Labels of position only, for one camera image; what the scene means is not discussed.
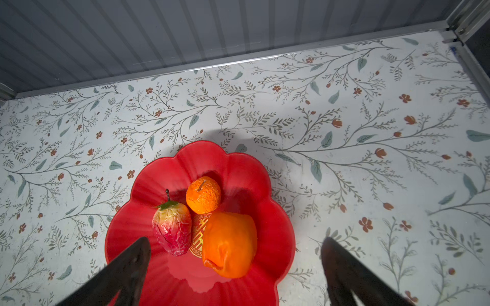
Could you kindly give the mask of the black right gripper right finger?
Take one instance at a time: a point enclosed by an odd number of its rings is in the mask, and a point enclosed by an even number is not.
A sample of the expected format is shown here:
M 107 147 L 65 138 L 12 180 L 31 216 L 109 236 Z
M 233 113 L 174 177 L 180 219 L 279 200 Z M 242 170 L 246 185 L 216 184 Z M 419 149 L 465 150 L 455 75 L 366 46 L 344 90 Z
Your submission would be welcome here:
M 325 238 L 321 259 L 332 305 L 410 305 L 333 238 Z

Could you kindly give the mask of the orange persimmon fruit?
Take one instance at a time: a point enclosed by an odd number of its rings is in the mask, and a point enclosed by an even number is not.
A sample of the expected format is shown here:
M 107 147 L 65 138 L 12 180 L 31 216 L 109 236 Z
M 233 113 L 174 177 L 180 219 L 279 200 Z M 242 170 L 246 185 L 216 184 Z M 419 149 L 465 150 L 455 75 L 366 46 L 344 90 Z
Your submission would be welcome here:
M 250 216 L 214 213 L 204 231 L 203 265 L 228 279 L 244 277 L 256 255 L 257 244 L 256 226 Z

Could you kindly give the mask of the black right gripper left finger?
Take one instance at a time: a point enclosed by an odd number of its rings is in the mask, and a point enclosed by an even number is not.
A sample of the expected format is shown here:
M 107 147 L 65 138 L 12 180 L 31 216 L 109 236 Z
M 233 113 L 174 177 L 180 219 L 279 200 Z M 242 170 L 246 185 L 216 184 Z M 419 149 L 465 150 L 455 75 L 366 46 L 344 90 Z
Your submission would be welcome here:
M 139 305 L 151 258 L 149 239 L 141 237 L 59 305 Z

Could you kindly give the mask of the small orange mandarin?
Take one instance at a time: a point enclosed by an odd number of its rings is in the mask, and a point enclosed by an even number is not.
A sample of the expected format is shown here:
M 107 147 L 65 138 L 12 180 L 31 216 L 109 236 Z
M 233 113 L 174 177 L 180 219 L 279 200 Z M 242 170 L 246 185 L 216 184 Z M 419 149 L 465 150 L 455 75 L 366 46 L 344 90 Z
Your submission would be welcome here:
M 186 203 L 196 214 L 207 214 L 218 209 L 222 191 L 219 184 L 208 176 L 192 182 L 186 191 Z

